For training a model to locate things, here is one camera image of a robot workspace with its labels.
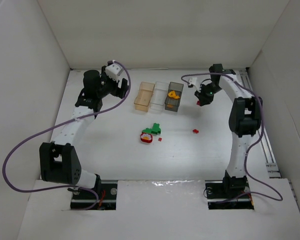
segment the white cardboard panel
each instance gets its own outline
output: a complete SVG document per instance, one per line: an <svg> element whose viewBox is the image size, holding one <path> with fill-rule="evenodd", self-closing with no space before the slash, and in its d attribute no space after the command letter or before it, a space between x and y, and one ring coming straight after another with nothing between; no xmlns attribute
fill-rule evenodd
<svg viewBox="0 0 300 240"><path fill-rule="evenodd" d="M39 0L72 68L249 67L289 0Z"/></svg>
<svg viewBox="0 0 300 240"><path fill-rule="evenodd" d="M264 97L267 132L283 177L300 208L300 0L291 0L250 69Z"/></svg>
<svg viewBox="0 0 300 240"><path fill-rule="evenodd" d="M37 1L0 4L0 240L15 240L29 194L4 182L2 164L20 141L55 122L69 66ZM39 146L49 134L16 151L7 166L10 180L31 189L39 177Z"/></svg>

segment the black mounting plate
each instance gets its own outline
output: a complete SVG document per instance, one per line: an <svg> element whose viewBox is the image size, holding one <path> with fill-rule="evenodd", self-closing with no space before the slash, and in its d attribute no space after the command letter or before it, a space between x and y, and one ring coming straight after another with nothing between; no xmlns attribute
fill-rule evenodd
<svg viewBox="0 0 300 240"><path fill-rule="evenodd" d="M206 181L205 193L208 199L209 210L228 210L228 209L254 209L253 203L248 195L232 200L230 202L219 203L223 200L232 199L243 192L241 190L224 191L222 181Z"/></svg>
<svg viewBox="0 0 300 240"><path fill-rule="evenodd" d="M102 201L102 205L99 208L99 204L96 204L90 210L116 210L117 206L117 180L102 180L101 181L101 193L105 190L105 197ZM81 190L79 194L75 192L72 194L72 199L70 203L71 209L84 209L91 206L96 201L96 196L85 190Z"/></svg>

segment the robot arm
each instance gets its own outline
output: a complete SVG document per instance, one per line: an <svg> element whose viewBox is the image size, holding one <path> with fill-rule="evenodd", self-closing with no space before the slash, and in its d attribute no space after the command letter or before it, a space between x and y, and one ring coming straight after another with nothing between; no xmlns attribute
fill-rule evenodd
<svg viewBox="0 0 300 240"><path fill-rule="evenodd" d="M233 70L224 70L221 64L214 64L210 73L227 74L237 81ZM220 75L211 74L211 83L203 84L203 77L189 79L188 87L195 87L195 96L199 99L198 105L210 104L214 95L224 90L232 101L232 110L229 117L229 128L232 132L232 148L228 167L223 178L223 191L231 192L245 189L247 183L244 169L245 155L256 131L261 126L260 108L254 96L239 88L232 80Z"/></svg>
<svg viewBox="0 0 300 240"><path fill-rule="evenodd" d="M83 75L83 89L75 104L72 118L60 134L50 143L40 146L40 168L42 180L46 182L76 185L94 189L100 193L100 176L81 168L75 145L81 140L88 126L97 114L85 118L81 116L97 113L101 110L102 99L111 94L123 99L128 91L128 81L122 79L119 87L118 77L123 69L113 63L103 66L101 73L97 70L86 71Z"/></svg>

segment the yellow object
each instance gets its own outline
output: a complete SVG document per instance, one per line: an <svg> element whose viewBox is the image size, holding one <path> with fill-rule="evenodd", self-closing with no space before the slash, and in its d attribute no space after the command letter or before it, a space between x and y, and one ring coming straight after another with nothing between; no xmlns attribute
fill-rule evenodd
<svg viewBox="0 0 300 240"><path fill-rule="evenodd" d="M169 96L170 98L174 98L174 97L177 96L177 95L176 95L176 92L175 92L175 91L171 91L171 92L168 93L168 96Z"/></svg>
<svg viewBox="0 0 300 240"><path fill-rule="evenodd" d="M180 98L180 96L176 95L176 92L175 92L175 91L169 92L169 93L168 93L168 96L169 96L170 98L174 98L174 99L179 99L179 98Z"/></svg>

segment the plastic container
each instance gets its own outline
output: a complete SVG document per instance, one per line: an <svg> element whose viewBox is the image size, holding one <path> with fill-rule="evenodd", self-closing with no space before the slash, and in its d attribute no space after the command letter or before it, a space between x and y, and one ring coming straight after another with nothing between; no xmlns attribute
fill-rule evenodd
<svg viewBox="0 0 300 240"><path fill-rule="evenodd" d="M140 83L138 96L134 100L134 107L136 110L148 112L154 88L155 85L153 83L145 81Z"/></svg>
<svg viewBox="0 0 300 240"><path fill-rule="evenodd" d="M168 94L169 83L155 82L153 96L150 101L150 108L154 110L162 111L165 109L165 100Z"/></svg>
<svg viewBox="0 0 300 240"><path fill-rule="evenodd" d="M173 81L170 82L168 92L167 92L165 102L164 102L165 110L178 112L183 89L184 89L184 85L182 83L177 83L177 82L173 82ZM179 96L180 98L174 99L172 97L169 97L168 93L170 93L171 91L175 91L175 94L177 96Z"/></svg>

